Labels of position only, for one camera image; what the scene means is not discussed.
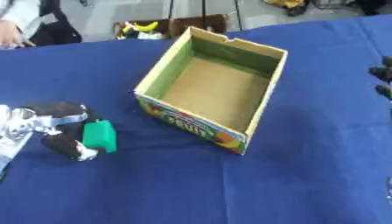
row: person's hand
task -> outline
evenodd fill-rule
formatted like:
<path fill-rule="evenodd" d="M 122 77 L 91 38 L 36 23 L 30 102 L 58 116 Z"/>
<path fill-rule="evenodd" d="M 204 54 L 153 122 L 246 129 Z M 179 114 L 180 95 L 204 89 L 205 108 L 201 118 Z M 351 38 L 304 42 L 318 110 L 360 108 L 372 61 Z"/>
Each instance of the person's hand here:
<path fill-rule="evenodd" d="M 0 20 L 0 46 L 13 47 L 22 45 L 22 35 L 17 27 L 11 21 Z"/>

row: table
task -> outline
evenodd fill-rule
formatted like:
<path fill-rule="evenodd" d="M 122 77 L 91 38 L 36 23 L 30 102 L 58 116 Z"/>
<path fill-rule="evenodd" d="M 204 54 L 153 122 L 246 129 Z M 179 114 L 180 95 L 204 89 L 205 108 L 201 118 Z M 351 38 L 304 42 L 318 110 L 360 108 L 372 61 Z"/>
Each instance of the table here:
<path fill-rule="evenodd" d="M 248 154 L 146 115 L 130 90 L 170 40 L 0 52 L 0 102 L 84 102 L 119 151 L 85 163 L 32 139 L 0 185 L 0 223 L 392 221 L 389 104 L 368 68 L 392 55 L 391 16 L 270 26 L 230 37 L 290 52 Z"/>

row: silver metal part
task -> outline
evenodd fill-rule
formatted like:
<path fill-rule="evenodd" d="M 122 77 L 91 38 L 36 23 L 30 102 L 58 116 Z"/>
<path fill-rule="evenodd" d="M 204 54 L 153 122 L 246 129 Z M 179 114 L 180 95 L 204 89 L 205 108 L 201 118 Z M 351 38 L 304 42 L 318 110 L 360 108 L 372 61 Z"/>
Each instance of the silver metal part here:
<path fill-rule="evenodd" d="M 0 173 L 6 165 L 22 150 L 34 131 L 47 135 L 58 135 L 61 131 L 56 126 L 66 123 L 80 123 L 88 118 L 87 113 L 52 118 L 50 115 L 37 116 L 28 108 L 16 108 L 12 111 L 5 105 L 0 105 Z M 78 142 L 82 160 L 96 157 L 98 151 L 87 149 Z"/>
<path fill-rule="evenodd" d="M 81 123 L 88 119 L 88 114 L 70 115 L 61 118 L 52 118 L 50 115 L 39 116 L 34 120 L 34 130 L 38 132 L 51 132 L 51 129 L 66 123 Z"/>
<path fill-rule="evenodd" d="M 80 152 L 80 157 L 78 158 L 79 161 L 86 161 L 86 160 L 92 160 L 98 156 L 98 150 L 91 150 L 89 148 L 86 148 L 84 144 L 76 141 L 78 145 L 76 146 L 78 151 Z"/>
<path fill-rule="evenodd" d="M 0 127 L 0 172 L 22 150 L 32 136 L 32 119 L 29 109 L 14 109 Z"/>

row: open cardboard box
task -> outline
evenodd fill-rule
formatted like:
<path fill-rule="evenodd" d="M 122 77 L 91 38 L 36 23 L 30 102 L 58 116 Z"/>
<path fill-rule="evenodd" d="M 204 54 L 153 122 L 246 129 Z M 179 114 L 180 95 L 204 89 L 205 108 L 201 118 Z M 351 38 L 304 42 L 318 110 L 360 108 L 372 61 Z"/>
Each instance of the open cardboard box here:
<path fill-rule="evenodd" d="M 287 52 L 189 28 L 136 87 L 149 114 L 244 154 Z"/>

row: gray floor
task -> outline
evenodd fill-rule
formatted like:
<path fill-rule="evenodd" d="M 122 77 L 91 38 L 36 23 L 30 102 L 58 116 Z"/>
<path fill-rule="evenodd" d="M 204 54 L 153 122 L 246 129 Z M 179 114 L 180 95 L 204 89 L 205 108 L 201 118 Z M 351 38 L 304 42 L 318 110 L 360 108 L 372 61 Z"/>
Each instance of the gray floor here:
<path fill-rule="evenodd" d="M 168 18 L 171 0 L 88 0 L 83 7 L 79 0 L 62 1 L 62 8 L 86 41 L 112 39 L 113 23 L 130 19 Z M 286 17 L 283 10 L 262 0 L 239 0 L 244 29 L 265 25 L 280 25 L 330 18 L 352 18 L 360 15 L 353 9 L 319 10 L 314 6 L 299 17 Z M 386 7 L 383 12 L 392 11 Z M 174 0 L 173 17 L 200 16 L 201 0 Z M 238 31 L 238 17 L 234 0 L 207 0 L 207 13 L 229 15 L 229 30 Z"/>

